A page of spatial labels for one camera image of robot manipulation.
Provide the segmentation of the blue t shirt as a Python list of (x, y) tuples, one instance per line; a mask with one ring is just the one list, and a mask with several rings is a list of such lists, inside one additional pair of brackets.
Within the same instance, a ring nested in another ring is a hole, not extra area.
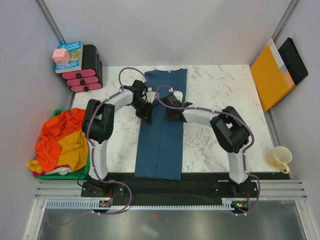
[[(144, 75), (155, 91), (166, 85), (174, 90), (186, 93), (187, 72), (178, 70), (151, 70)], [(182, 122), (165, 121), (166, 108), (154, 101), (152, 123), (142, 121), (140, 124), (134, 176), (136, 178), (180, 180), (183, 165)]]

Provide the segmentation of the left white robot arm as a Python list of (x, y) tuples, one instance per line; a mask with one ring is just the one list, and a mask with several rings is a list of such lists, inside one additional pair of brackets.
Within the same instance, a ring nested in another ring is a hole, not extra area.
[(90, 178), (96, 180), (92, 191), (99, 197), (106, 196), (110, 185), (104, 181), (109, 171), (107, 167), (107, 145), (113, 134), (115, 113), (125, 106), (135, 109), (136, 116), (152, 123), (152, 112), (156, 93), (151, 87), (140, 80), (135, 80), (131, 86), (124, 85), (116, 93), (105, 100), (90, 99), (87, 103), (82, 131), (90, 149)]

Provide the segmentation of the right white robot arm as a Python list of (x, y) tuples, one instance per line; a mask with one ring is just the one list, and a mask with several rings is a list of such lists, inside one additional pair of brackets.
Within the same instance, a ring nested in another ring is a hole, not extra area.
[(242, 196), (247, 191), (246, 151), (255, 142), (253, 132), (232, 106), (222, 110), (197, 107), (191, 102), (182, 103), (180, 94), (180, 91), (174, 91), (159, 99), (166, 107), (165, 120), (211, 127), (220, 147), (227, 152), (229, 178), (232, 180), (229, 191), (235, 197)]

